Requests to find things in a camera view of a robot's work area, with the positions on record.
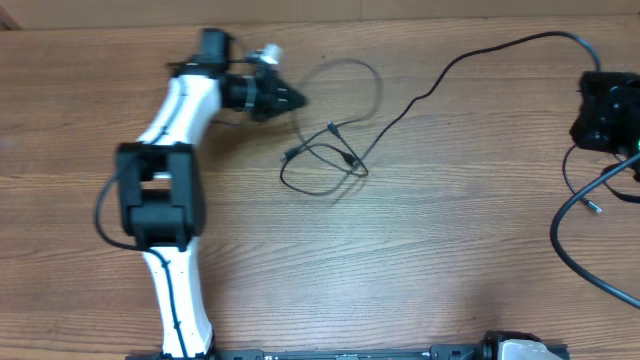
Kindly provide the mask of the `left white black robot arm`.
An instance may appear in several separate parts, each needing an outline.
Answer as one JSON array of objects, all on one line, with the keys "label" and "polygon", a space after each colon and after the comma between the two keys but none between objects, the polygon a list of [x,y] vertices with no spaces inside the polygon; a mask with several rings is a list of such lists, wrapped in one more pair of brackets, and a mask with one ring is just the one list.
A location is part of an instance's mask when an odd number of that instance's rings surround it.
[{"label": "left white black robot arm", "polygon": [[123,231],[149,269],[162,321],[162,359],[208,359],[214,330],[205,311],[198,265],[206,201],[197,149],[224,109],[264,122],[305,105],[281,79],[275,44],[247,53],[248,74],[230,68],[233,37],[205,28],[198,51],[172,66],[154,120],[115,155]]}]

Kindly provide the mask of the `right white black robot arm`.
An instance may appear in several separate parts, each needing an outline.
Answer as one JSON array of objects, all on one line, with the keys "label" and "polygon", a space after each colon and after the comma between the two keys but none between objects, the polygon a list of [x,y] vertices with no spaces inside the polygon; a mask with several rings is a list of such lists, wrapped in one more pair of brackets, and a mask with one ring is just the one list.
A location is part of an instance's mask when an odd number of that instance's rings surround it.
[{"label": "right white black robot arm", "polygon": [[[630,169],[639,178],[639,76],[634,73],[587,71],[579,81],[582,104],[569,130],[574,146],[583,150],[609,153],[616,158],[601,174],[573,192],[552,218],[549,236],[560,260],[591,285],[634,307],[639,299],[600,279],[573,260],[562,247],[559,229],[569,210],[595,188],[608,185],[608,180]],[[546,345],[538,337],[521,332],[489,331],[470,350],[430,350],[432,359],[568,359],[568,347]]]}]

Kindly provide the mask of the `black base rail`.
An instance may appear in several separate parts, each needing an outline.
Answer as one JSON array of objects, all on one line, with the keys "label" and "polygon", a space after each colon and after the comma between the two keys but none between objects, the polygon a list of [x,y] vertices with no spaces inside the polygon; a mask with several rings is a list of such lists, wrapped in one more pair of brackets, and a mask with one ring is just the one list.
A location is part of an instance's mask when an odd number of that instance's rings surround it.
[{"label": "black base rail", "polygon": [[192,360],[477,360],[485,359],[481,345],[439,344],[426,349],[377,349],[267,352],[262,350],[210,350]]}]

